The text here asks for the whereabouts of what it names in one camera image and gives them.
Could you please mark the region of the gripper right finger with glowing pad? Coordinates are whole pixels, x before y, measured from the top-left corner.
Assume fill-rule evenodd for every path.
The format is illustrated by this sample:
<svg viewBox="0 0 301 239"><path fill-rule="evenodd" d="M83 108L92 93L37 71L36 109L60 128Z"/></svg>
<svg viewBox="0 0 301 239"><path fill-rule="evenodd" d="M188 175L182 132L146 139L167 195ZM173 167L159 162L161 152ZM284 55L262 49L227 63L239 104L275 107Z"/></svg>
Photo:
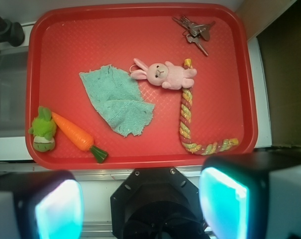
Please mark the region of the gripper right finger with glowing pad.
<svg viewBox="0 0 301 239"><path fill-rule="evenodd" d="M199 201L219 239L301 239L301 152L211 156Z"/></svg>

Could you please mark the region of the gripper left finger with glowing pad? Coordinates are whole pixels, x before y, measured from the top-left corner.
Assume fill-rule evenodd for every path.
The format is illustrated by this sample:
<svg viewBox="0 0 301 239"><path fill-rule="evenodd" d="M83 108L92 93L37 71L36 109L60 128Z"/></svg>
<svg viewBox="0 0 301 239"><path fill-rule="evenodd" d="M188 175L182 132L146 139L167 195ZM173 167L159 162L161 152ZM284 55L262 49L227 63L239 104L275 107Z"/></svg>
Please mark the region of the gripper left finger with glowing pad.
<svg viewBox="0 0 301 239"><path fill-rule="evenodd" d="M81 185L69 171L0 175L0 239L78 239Z"/></svg>

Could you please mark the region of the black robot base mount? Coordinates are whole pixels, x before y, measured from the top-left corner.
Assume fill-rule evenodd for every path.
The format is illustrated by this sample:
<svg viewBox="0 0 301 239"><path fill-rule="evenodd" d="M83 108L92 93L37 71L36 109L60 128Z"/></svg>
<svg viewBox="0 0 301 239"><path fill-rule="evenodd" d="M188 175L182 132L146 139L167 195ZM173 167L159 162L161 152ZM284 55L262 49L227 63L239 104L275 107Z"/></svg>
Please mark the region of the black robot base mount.
<svg viewBox="0 0 301 239"><path fill-rule="evenodd" d="M176 168L135 169L110 197L117 239L207 239L199 189Z"/></svg>

